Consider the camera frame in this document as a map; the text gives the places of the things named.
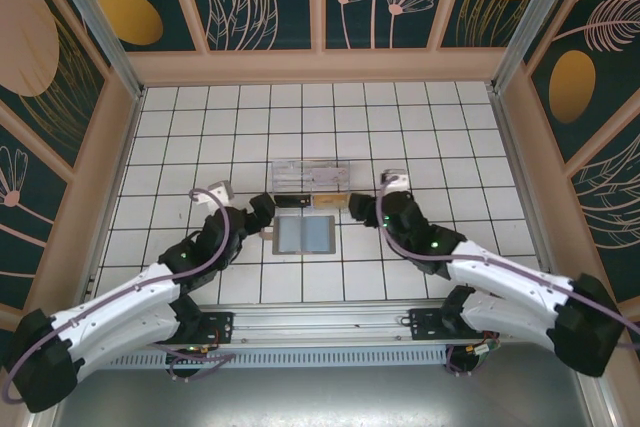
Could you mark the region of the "grey card holder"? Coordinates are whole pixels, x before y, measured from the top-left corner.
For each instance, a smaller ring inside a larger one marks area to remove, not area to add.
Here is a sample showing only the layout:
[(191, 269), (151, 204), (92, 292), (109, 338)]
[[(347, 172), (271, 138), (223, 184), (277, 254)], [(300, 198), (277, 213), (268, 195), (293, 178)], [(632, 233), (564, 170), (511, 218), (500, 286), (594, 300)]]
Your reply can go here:
[(330, 255), (336, 252), (333, 216), (279, 216), (270, 232), (273, 255)]

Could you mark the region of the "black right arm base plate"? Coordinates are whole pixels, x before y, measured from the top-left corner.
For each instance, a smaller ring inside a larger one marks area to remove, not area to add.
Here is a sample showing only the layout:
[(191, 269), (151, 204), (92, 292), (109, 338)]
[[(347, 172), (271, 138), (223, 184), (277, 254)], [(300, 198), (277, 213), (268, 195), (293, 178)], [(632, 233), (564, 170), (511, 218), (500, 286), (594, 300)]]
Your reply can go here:
[(408, 311), (408, 327), (414, 341), (473, 339), (477, 333), (469, 329), (447, 327), (439, 308), (417, 308)]

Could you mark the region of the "aluminium frame rail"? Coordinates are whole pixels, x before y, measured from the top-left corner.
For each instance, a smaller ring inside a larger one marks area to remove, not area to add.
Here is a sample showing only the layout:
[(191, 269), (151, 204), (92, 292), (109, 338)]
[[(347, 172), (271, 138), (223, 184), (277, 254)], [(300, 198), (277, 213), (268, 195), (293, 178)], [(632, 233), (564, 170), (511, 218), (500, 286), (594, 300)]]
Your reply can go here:
[(71, 320), (73, 324), (68, 333), (87, 332), (96, 339), (114, 340), (125, 351), (131, 351), (152, 342), (196, 345), (193, 337), (202, 314), (224, 311), (234, 313), (231, 344), (272, 347), (389, 345), (414, 341), (407, 316), (410, 309), (417, 308), (439, 308), (447, 327), (477, 333), (473, 339), (418, 341), (430, 343), (459, 344), (478, 340), (484, 332), (491, 331), (503, 340), (529, 342), (551, 350), (554, 343), (550, 335), (560, 319), (557, 312), (545, 319), (523, 306), (474, 292), (462, 301), (257, 304), (212, 308), (199, 307), (191, 299), (183, 298), (146, 310), (116, 301), (98, 308), (86, 318), (80, 316), (86, 311), (85, 306), (57, 313), (53, 324), (60, 326)]

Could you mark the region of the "clear acrylic card tray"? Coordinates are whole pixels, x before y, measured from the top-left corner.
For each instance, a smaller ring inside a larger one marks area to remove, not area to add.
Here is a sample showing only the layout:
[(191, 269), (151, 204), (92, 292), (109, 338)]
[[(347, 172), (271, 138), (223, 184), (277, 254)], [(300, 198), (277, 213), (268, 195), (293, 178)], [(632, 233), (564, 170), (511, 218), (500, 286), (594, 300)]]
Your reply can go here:
[(351, 194), (351, 163), (322, 159), (273, 161), (271, 191), (272, 197), (285, 193)]

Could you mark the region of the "black credit card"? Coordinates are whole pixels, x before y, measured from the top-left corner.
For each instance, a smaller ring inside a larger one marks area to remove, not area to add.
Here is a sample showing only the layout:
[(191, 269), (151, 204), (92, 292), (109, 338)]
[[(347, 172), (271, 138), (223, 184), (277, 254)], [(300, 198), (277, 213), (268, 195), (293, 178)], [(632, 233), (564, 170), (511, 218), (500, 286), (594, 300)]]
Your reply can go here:
[(275, 205), (281, 209), (303, 209), (312, 205), (310, 194), (275, 194), (273, 198)]

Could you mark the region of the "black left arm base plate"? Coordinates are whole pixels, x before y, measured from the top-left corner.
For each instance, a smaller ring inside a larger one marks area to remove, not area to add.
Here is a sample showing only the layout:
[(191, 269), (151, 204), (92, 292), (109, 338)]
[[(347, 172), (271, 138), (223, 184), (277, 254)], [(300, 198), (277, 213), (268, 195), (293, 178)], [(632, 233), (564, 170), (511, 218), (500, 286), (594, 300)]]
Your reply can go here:
[(209, 347), (230, 344), (233, 333), (233, 312), (204, 312), (198, 322), (193, 342)]

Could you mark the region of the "aluminium corner post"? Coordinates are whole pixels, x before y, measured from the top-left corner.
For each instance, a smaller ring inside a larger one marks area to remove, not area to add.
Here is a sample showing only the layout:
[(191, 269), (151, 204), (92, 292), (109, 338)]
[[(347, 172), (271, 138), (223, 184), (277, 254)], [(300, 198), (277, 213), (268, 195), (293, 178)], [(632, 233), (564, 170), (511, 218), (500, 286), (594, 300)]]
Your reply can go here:
[(143, 84), (135, 73), (121, 42), (110, 27), (97, 0), (72, 1), (83, 15), (89, 30), (94, 34), (126, 90), (133, 96), (135, 101), (138, 101), (142, 93)]
[(557, 1), (530, 0), (488, 84), (491, 94), (499, 96), (508, 87)]

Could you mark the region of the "gold credit card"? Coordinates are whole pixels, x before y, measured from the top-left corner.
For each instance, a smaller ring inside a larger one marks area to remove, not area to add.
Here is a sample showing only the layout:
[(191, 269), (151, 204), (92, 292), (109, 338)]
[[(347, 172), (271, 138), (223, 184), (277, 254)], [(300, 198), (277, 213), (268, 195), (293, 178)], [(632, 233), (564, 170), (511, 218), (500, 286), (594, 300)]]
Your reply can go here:
[(314, 209), (344, 209), (348, 207), (349, 193), (314, 193), (312, 196)]

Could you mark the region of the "grey metal sheet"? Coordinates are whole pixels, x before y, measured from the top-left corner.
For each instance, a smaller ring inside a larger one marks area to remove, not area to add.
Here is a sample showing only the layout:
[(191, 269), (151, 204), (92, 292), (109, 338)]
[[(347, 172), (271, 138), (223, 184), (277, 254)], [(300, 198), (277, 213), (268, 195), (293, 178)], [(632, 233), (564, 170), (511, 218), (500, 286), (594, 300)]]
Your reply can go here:
[(612, 427), (578, 377), (529, 345), (474, 374), (443, 367), (224, 368), (190, 383), (162, 371), (101, 371), (54, 427)]

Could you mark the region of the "aluminium side rail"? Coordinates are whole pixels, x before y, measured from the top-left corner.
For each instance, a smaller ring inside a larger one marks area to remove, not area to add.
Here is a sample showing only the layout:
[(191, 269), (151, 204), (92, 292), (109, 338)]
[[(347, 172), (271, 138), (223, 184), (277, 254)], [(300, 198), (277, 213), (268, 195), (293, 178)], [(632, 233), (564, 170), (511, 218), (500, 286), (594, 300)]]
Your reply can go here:
[(534, 192), (531, 190), (531, 182), (525, 169), (525, 164), (520, 156), (520, 149), (514, 136), (510, 121), (498, 94), (489, 93), (489, 101), (505, 149), (506, 157), (512, 172), (515, 187), (524, 213), (534, 254), (543, 273), (557, 275), (571, 275), (566, 272), (559, 263), (559, 259), (551, 249), (550, 237), (545, 231), (542, 212), (540, 211)]

